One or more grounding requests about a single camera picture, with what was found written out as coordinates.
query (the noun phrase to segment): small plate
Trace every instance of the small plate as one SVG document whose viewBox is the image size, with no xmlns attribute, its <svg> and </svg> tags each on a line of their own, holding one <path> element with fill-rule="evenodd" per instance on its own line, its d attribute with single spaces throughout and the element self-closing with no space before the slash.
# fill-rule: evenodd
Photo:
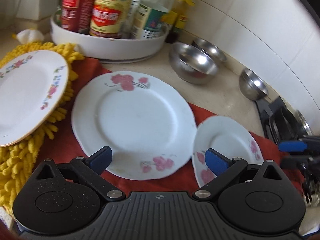
<svg viewBox="0 0 320 240">
<path fill-rule="evenodd" d="M 190 159 L 196 136 L 193 112 L 174 88 L 128 71 L 101 75 L 84 87 L 71 122 L 88 156 L 109 146 L 107 171 L 131 180 L 176 172 Z"/>
<path fill-rule="evenodd" d="M 22 140 L 48 118 L 68 72 L 65 59 L 49 50 L 23 54 L 0 69 L 0 147 Z"/>
<path fill-rule="evenodd" d="M 209 117 L 198 127 L 192 154 L 192 164 L 199 187 L 216 177 L 205 165 L 205 152 L 209 148 L 229 159 L 239 157 L 249 164 L 263 163 L 260 148 L 246 128 L 229 117 Z"/>
</svg>

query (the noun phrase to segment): red mat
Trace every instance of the red mat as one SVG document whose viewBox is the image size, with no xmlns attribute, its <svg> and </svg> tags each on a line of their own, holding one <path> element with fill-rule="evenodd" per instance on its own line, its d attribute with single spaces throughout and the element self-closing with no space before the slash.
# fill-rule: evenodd
<svg viewBox="0 0 320 240">
<path fill-rule="evenodd" d="M 79 79 L 73 82 L 73 89 L 75 95 L 83 88 L 90 80 L 104 73 L 110 73 L 111 71 L 103 69 L 98 60 L 93 58 L 86 58 L 84 61 L 78 61 L 73 64 L 73 69 L 79 74 Z M 54 140 L 46 138 L 44 145 L 39 153 L 38 162 L 41 162 L 45 158 L 52 158 L 56 163 L 67 163 L 71 159 L 84 156 L 80 145 L 78 144 L 75 136 L 73 135 L 71 128 L 71 110 L 75 98 L 64 106 L 68 110 L 66 119 L 57 123 L 59 132 L 55 134 Z M 199 125 L 206 118 L 214 115 L 212 112 L 190 104 L 191 109 L 195 115 L 196 123 Z M 278 150 L 277 146 L 270 140 L 260 137 L 254 133 L 251 133 L 256 142 L 258 143 L 263 158 L 272 159 L 278 164 L 286 153 L 282 153 Z M 284 171 L 294 186 L 303 194 L 301 188 L 301 182 L 303 176 L 299 171 Z M 184 167 L 179 169 L 173 175 L 157 180 L 148 181 L 133 181 L 119 178 L 107 171 L 102 174 L 102 177 L 109 181 L 114 186 L 123 190 L 126 195 L 131 191 L 188 191 L 194 192 L 198 189 L 194 170 L 191 161 L 189 161 Z"/>
</svg>

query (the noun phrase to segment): metal screw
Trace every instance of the metal screw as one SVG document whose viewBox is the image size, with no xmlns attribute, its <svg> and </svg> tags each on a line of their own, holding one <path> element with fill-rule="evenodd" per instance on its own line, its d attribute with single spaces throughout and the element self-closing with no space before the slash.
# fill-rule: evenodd
<svg viewBox="0 0 320 240">
<path fill-rule="evenodd" d="M 122 197 L 122 192 L 120 190 L 110 190 L 107 193 L 107 196 L 109 198 L 119 198 L 119 197 Z"/>
<path fill-rule="evenodd" d="M 207 190 L 198 190 L 195 195 L 199 198 L 208 198 L 211 196 L 211 193 Z"/>
</svg>

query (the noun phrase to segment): round tray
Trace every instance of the round tray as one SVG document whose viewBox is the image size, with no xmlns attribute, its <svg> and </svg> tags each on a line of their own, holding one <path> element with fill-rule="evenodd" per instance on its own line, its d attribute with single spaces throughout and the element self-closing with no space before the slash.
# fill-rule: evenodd
<svg viewBox="0 0 320 240">
<path fill-rule="evenodd" d="M 101 38 L 71 32 L 59 27 L 54 15 L 51 17 L 51 37 L 55 44 L 76 43 L 86 57 L 103 60 L 105 63 L 126 63 L 145 60 L 156 54 L 163 46 L 169 32 L 164 26 L 162 35 L 149 40 L 125 40 Z"/>
</svg>

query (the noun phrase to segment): yellow fringe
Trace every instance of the yellow fringe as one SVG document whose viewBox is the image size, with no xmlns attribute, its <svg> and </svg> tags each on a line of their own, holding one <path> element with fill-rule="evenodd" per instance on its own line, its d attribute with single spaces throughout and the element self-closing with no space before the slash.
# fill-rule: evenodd
<svg viewBox="0 0 320 240">
<path fill-rule="evenodd" d="M 73 97 L 74 91 L 71 88 L 71 81 L 78 78 L 77 73 L 72 70 L 71 64 L 75 60 L 84 60 L 84 56 L 74 51 L 74 47 L 75 44 L 71 43 L 55 46 L 52 42 L 44 44 L 33 42 L 19 45 L 0 60 L 0 68 L 16 57 L 35 50 L 51 50 L 61 54 L 68 62 L 69 68 L 68 85 L 59 102 L 61 106 Z M 0 206 L 4 206 L 7 213 L 11 216 L 13 215 L 13 201 L 32 173 L 39 150 L 44 142 L 44 137 L 48 136 L 49 139 L 53 140 L 54 133 L 58 131 L 58 128 L 53 123 L 61 121 L 66 117 L 67 111 L 60 106 L 31 135 L 14 145 L 0 147 Z"/>
</svg>

